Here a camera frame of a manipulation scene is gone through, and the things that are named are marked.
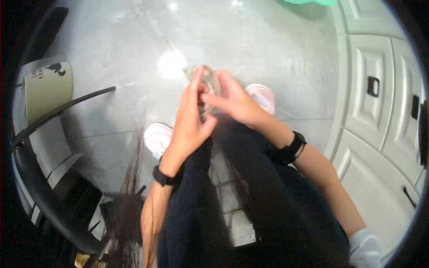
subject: crocheted item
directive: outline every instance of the crocheted item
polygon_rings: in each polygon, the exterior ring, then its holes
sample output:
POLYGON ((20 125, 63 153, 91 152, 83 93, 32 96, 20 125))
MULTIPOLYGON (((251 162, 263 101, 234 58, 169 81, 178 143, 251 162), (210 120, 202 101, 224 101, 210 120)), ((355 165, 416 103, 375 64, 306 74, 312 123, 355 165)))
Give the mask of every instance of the crocheted item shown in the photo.
MULTIPOLYGON (((204 66, 204 74, 202 76, 201 82, 206 84, 208 87, 208 90, 211 94, 220 95, 221 94, 221 86, 219 85, 218 77, 215 75, 213 70, 207 66, 204 66)), ((192 80, 194 73, 196 72, 198 68, 198 65, 194 66, 188 66, 183 69, 183 72, 188 77, 189 81, 192 80)), ((203 102, 198 103, 198 111, 199 115, 201 117, 201 122, 205 122, 207 115, 211 113, 214 110, 214 107, 211 105, 208 105, 203 102)))

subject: shoe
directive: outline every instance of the shoe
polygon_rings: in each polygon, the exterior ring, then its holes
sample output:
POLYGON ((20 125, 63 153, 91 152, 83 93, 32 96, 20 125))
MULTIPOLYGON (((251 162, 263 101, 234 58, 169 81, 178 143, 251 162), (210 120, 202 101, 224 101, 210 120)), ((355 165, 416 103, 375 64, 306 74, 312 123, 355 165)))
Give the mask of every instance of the shoe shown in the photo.
POLYGON ((170 145, 173 129, 164 123, 153 123, 145 130, 144 141, 152 155, 159 160, 170 145))
POLYGON ((245 89, 252 99, 270 115, 274 115, 274 93, 262 84, 250 84, 245 89))

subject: forearm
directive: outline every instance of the forearm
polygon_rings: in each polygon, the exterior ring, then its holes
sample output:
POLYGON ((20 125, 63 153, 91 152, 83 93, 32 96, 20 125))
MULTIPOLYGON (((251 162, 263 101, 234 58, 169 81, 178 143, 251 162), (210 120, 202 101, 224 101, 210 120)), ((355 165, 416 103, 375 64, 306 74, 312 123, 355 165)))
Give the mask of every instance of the forearm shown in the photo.
MULTIPOLYGON (((274 117, 266 117, 257 129, 278 149, 290 146, 295 135, 274 117)), ((356 206, 344 190, 337 172, 329 160, 311 144, 306 144, 294 166, 323 194, 347 237, 366 227, 356 206)))
POLYGON ((171 186, 162 187, 157 181, 153 181, 143 205, 141 226, 145 268, 156 260, 158 237, 167 213, 171 192, 171 186))
MULTIPOLYGON (((180 160, 174 159, 170 150, 166 150, 159 165, 159 170, 169 177, 174 177, 181 165, 179 163, 180 160)), ((162 187, 157 181, 153 181, 143 205, 141 230, 145 268, 149 267, 148 265, 153 267, 153 264, 156 264, 158 237, 164 223, 172 191, 172 186, 165 185, 162 187)))

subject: shirt sleeve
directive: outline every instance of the shirt sleeve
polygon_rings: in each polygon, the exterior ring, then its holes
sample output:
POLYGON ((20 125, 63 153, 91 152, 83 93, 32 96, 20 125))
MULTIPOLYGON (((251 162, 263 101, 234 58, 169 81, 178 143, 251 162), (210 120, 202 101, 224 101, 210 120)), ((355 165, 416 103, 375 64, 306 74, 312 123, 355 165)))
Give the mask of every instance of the shirt sleeve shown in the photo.
POLYGON ((364 228, 350 239, 350 264, 357 268, 380 268, 382 250, 376 236, 364 228))

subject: white mug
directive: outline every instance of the white mug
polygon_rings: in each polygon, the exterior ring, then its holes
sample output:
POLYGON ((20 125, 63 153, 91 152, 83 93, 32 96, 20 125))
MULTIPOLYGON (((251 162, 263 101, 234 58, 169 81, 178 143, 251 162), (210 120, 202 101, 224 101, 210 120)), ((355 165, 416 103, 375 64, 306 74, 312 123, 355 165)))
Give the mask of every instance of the white mug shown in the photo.
POLYGON ((54 63, 26 74, 22 80, 25 91, 27 124, 72 98, 73 76, 68 62, 54 63))

